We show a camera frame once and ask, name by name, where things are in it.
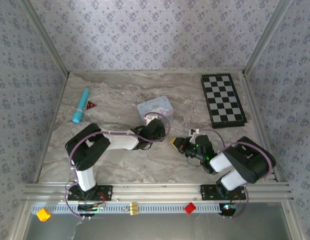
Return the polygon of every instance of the red block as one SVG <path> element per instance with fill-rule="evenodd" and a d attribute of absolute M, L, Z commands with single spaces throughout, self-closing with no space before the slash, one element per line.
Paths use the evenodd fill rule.
<path fill-rule="evenodd" d="M 193 203 L 190 203 L 185 207 L 185 211 L 187 214 L 191 214 L 195 209 L 196 207 Z"/>

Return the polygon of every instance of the yellow cube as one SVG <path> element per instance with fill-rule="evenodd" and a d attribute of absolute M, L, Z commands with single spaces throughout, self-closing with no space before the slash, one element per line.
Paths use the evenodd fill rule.
<path fill-rule="evenodd" d="M 42 208 L 39 212 L 37 212 L 37 216 L 40 221 L 45 222 L 48 218 L 51 217 L 51 214 L 48 212 L 48 210 Z"/>

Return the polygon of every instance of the table surface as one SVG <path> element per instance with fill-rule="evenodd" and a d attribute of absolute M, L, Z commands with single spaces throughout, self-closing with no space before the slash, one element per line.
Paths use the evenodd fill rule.
<path fill-rule="evenodd" d="M 103 130 L 125 131 L 142 124 L 137 104 L 167 96 L 175 110 L 169 136 L 146 151 L 109 150 L 94 165 L 99 183 L 212 183 L 224 173 L 208 175 L 202 167 L 191 166 L 170 143 L 186 137 L 193 128 L 211 128 L 209 112 L 201 86 L 201 73 L 85 73 L 71 74 L 65 87 L 57 119 L 44 158 L 39 182 L 68 182 L 73 173 L 68 165 L 65 143 L 90 123 Z M 244 109 L 243 127 L 220 128 L 226 143 L 247 136 L 257 142 L 247 98 L 239 76 L 232 78 Z M 89 100 L 97 106 L 84 112 L 80 123 L 72 116 L 79 98 L 89 88 Z M 219 137 L 208 132 L 215 151 L 222 148 Z M 189 159 L 197 165 L 199 160 Z"/>

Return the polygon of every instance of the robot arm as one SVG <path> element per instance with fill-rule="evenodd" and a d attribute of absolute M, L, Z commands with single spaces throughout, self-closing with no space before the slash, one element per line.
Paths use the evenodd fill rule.
<path fill-rule="evenodd" d="M 84 192 L 96 186 L 93 165 L 105 151 L 114 149 L 145 149 L 151 143 L 139 137 L 154 141 L 165 136 L 164 124 L 155 117 L 148 118 L 146 126 L 139 126 L 127 131 L 101 130 L 97 124 L 92 123 L 66 143 L 65 148 L 68 155 L 71 154 L 74 147 L 83 138 L 101 131 L 105 133 L 88 138 L 87 141 L 84 141 L 77 147 L 72 156 L 72 165 L 76 168 L 78 185 Z"/>
<path fill-rule="evenodd" d="M 254 184 L 268 173 L 269 164 L 261 152 L 269 158 L 272 167 L 276 165 L 274 157 L 269 152 L 245 136 L 238 140 L 242 144 L 229 146 L 219 154 L 215 153 L 206 135 L 197 136 L 195 143 L 191 143 L 189 137 L 178 137 L 171 142 L 180 153 L 201 160 L 201 165 L 209 174 L 233 168 L 216 182 L 221 197 L 246 183 Z"/>

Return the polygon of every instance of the blue tin box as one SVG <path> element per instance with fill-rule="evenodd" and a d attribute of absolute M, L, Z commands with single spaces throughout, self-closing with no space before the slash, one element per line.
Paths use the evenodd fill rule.
<path fill-rule="evenodd" d="M 174 119 L 174 109 L 166 96 L 161 96 L 137 105 L 137 109 L 143 123 L 146 123 L 144 116 L 149 112 L 163 114 L 169 121 Z"/>

